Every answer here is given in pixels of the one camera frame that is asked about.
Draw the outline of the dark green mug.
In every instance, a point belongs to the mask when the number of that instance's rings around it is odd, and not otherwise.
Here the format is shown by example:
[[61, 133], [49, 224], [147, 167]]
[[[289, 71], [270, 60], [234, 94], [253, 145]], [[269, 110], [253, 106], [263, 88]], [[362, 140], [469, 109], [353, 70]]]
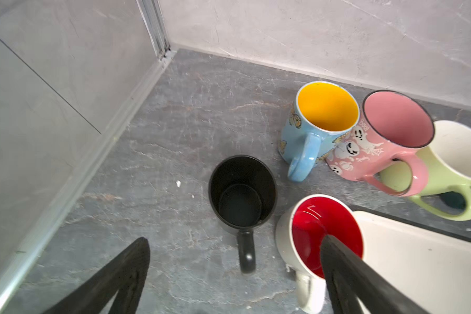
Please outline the dark green mug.
[[463, 196], [456, 192], [446, 192], [439, 195], [439, 198], [447, 206], [455, 209], [464, 209], [466, 201]]

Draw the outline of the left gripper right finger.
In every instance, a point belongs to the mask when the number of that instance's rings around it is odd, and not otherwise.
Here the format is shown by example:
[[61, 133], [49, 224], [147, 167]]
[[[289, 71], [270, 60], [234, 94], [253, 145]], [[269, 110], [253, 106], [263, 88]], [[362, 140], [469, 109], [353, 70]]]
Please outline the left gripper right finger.
[[321, 243], [321, 263], [335, 313], [426, 313], [334, 236]]

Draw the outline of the black mug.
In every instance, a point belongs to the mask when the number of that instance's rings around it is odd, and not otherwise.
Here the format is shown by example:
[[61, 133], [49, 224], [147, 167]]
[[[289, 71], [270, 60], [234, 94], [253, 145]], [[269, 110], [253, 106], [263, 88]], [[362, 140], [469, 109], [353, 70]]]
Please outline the black mug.
[[228, 157], [211, 174], [208, 195], [218, 221], [236, 237], [241, 272], [255, 273], [254, 231], [271, 218], [277, 205], [271, 170], [253, 156]]

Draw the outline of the pink cartoon mug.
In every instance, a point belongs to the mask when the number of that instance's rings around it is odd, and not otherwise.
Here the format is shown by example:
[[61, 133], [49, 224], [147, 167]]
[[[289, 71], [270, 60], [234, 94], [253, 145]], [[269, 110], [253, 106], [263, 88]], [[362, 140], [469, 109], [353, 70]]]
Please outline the pink cartoon mug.
[[[429, 171], [417, 151], [434, 139], [432, 117], [412, 98], [391, 90], [365, 97], [361, 116], [348, 136], [328, 155], [326, 163], [340, 177], [364, 181], [392, 196], [413, 196], [427, 185]], [[376, 174], [402, 161], [410, 168], [409, 186], [394, 190]]]

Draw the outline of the light green mug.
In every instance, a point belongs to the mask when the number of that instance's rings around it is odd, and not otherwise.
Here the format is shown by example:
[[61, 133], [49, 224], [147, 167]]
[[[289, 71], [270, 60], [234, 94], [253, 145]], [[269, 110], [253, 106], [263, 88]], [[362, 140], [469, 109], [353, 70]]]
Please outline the light green mug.
[[[451, 221], [471, 220], [471, 128], [450, 121], [434, 123], [433, 141], [416, 156], [424, 161], [429, 172], [426, 187], [408, 199], [430, 213]], [[426, 204], [422, 197], [456, 192], [465, 200], [461, 213], [451, 214]]]

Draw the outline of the blue mug yellow inside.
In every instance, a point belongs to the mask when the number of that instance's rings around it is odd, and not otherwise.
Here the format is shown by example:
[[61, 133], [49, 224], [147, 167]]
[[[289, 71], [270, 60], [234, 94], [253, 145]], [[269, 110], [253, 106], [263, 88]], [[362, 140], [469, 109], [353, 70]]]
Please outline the blue mug yellow inside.
[[332, 82], [315, 81], [297, 92], [281, 131], [278, 150], [289, 164], [287, 177], [302, 182], [358, 123], [356, 99]]

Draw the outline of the white mug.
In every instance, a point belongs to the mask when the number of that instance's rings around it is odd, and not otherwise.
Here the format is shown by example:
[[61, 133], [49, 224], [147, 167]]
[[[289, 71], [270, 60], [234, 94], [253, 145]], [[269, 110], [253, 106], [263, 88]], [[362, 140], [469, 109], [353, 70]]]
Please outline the white mug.
[[277, 223], [277, 248], [285, 264], [295, 271], [298, 305], [306, 313], [320, 313], [324, 306], [327, 284], [321, 242], [326, 235], [336, 237], [363, 257], [364, 240], [352, 210], [332, 196], [307, 196]]

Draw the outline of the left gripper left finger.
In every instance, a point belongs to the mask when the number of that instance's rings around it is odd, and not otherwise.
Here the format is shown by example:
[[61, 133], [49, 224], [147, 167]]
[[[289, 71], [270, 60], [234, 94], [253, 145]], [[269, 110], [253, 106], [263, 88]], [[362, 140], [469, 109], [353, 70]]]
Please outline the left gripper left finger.
[[136, 239], [88, 281], [45, 313], [100, 313], [112, 301], [110, 313], [135, 313], [147, 278], [150, 247]]

